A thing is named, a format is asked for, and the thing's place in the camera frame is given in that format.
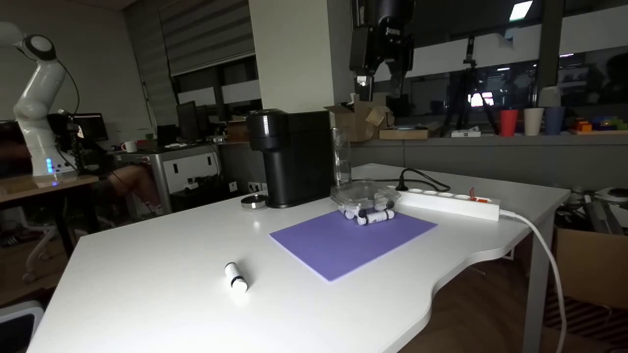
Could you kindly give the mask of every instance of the power strip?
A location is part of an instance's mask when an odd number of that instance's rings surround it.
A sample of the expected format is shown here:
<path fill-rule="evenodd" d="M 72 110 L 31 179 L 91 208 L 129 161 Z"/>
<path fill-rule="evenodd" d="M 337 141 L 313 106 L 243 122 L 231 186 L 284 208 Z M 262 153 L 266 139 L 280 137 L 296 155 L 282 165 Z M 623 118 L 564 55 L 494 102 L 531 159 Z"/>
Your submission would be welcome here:
<path fill-rule="evenodd" d="M 396 204 L 498 222 L 498 200 L 484 196 L 409 188 Z"/>

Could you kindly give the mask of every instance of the coffee machine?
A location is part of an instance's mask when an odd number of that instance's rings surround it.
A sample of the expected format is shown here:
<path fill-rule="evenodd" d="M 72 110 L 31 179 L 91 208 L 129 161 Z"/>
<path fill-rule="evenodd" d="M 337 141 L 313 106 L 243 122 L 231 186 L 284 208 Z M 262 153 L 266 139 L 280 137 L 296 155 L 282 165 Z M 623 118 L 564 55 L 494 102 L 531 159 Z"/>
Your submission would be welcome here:
<path fill-rule="evenodd" d="M 333 151 L 327 112 L 246 116 L 250 149 L 262 153 L 270 208 L 288 208 L 329 196 Z"/>

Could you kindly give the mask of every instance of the floor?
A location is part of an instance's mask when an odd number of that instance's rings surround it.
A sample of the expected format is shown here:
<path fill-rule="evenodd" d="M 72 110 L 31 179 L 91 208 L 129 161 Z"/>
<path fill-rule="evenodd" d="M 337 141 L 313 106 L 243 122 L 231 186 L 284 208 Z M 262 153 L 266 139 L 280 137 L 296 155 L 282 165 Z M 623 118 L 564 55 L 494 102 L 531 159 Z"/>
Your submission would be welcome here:
<path fill-rule="evenodd" d="M 0 308 L 27 298 L 46 300 L 66 265 L 58 239 L 23 284 L 23 259 L 35 243 L 0 249 Z M 443 286 L 433 316 L 402 353 L 509 353 L 521 347 L 525 279 L 517 261 L 480 263 Z M 541 353 L 555 351 L 557 332 L 545 330 Z M 564 353 L 606 353 L 604 343 L 566 337 Z"/>

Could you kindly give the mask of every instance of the desk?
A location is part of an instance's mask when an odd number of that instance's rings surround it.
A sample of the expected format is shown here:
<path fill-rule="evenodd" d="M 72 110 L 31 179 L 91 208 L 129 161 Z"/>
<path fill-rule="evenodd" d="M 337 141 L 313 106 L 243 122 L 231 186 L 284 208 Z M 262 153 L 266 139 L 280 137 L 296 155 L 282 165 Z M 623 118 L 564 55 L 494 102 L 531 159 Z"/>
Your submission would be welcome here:
<path fill-rule="evenodd" d="M 354 177 L 398 177 L 364 165 Z M 549 235 L 566 190 L 429 173 L 502 200 Z M 42 316 L 31 353 L 64 351 L 341 351 L 402 349 L 429 320 L 435 290 L 464 267 L 502 257 L 523 224 L 413 210 L 437 224 L 409 243 L 325 283 L 268 233 L 335 210 L 329 198 L 286 210 L 241 210 L 239 198 L 82 237 Z M 223 284 L 237 261 L 245 296 Z M 545 269 L 531 271 L 527 337 L 539 335 Z"/>
<path fill-rule="evenodd" d="M 70 255 L 74 243 L 64 224 L 64 214 L 62 214 L 64 196 L 72 196 L 80 202 L 89 228 L 88 232 L 95 232 L 97 222 L 95 222 L 93 204 L 89 198 L 89 184 L 93 184 L 95 181 L 97 181 L 95 177 L 76 177 L 56 186 L 36 186 L 31 175 L 0 179 L 0 210 L 21 206 L 25 202 L 44 204 L 54 216 L 54 224 L 62 239 L 64 253 Z"/>

